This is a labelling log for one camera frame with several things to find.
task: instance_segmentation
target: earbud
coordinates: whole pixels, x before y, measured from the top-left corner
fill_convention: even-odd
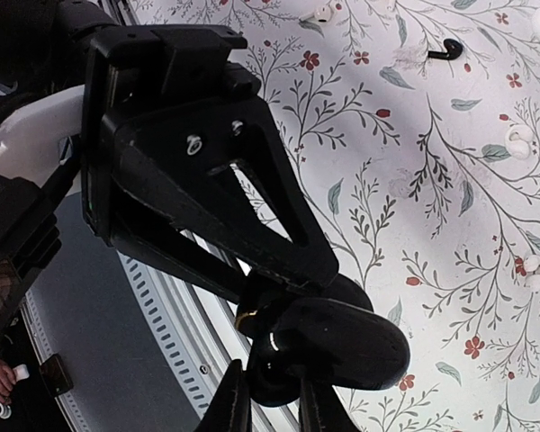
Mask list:
[[[537,293],[540,291],[540,256],[532,255],[527,257],[524,260],[524,270],[528,273],[534,273],[526,278],[525,287],[533,293]]]
[[[464,51],[464,45],[455,39],[444,39],[444,48],[446,52],[439,51],[429,51],[429,59],[439,59],[439,60],[456,60],[462,56]]]
[[[333,15],[334,10],[332,9],[332,7],[330,7],[329,4],[324,4],[314,9],[314,12],[306,13],[305,15],[301,16],[300,21],[308,21],[313,18],[319,23],[327,23],[332,19]]]
[[[504,145],[508,153],[520,160],[530,156],[530,142],[534,140],[534,132],[525,124],[511,126],[504,137]]]

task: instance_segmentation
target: red flower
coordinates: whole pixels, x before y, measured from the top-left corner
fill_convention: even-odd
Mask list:
[[[522,83],[518,81],[519,78],[520,78],[519,74],[514,74],[514,76],[506,75],[506,79],[510,82],[510,87],[512,88],[514,87],[520,88],[522,86]]]
[[[516,273],[526,276],[526,270],[524,269],[524,260],[517,256],[514,260],[514,266],[516,267]]]
[[[506,24],[506,25],[509,24],[507,20],[508,16],[505,13],[500,14],[496,12],[495,15],[496,15],[496,20],[498,21],[498,24]]]
[[[318,59],[319,54],[315,52],[312,54],[309,50],[304,53],[304,60],[300,62],[300,66],[307,68],[308,70],[313,70],[315,67],[320,65],[320,60]]]
[[[466,341],[466,349],[464,350],[464,353],[467,356],[472,356],[472,360],[478,358],[480,355],[480,350],[484,348],[484,341],[480,341],[480,338],[477,336],[474,336],[472,339],[468,339]]]
[[[414,387],[414,378],[416,378],[414,375],[406,375],[404,378],[402,378],[402,381],[400,381],[400,390],[405,392],[407,389],[411,389]]]
[[[364,62],[365,65],[367,65],[368,63],[370,63],[370,59],[368,58],[368,56],[370,55],[370,53],[366,52],[366,51],[357,51],[354,53],[354,62],[359,65],[361,62]]]
[[[376,115],[381,119],[385,119],[387,117],[390,117],[390,110],[378,110],[376,112]]]
[[[406,285],[416,286],[420,284],[422,284],[422,282],[416,276],[411,276],[406,279]]]

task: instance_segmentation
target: black smartphone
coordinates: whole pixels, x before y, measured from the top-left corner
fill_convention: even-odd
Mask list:
[[[40,366],[40,374],[52,398],[56,398],[74,388],[72,379],[59,354],[51,356]]]

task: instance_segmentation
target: bolt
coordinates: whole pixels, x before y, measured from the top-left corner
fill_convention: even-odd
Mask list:
[[[194,156],[202,149],[202,138],[198,135],[190,135],[186,142],[188,143],[188,149],[186,150],[188,156]]]
[[[244,123],[240,120],[235,120],[232,122],[232,133],[237,137],[244,130]]]

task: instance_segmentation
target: white earbud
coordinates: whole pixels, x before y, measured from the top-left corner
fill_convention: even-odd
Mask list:
[[[540,291],[540,256],[532,255],[524,260],[524,270],[529,275],[525,280],[525,287],[530,291],[537,293]]]
[[[327,23],[332,19],[332,16],[334,16],[334,10],[329,4],[324,4],[314,9],[314,12],[301,16],[300,21],[308,21],[313,18],[319,23]]]
[[[534,132],[525,124],[511,126],[504,137],[504,144],[508,153],[520,160],[530,156],[530,143],[534,140]]]

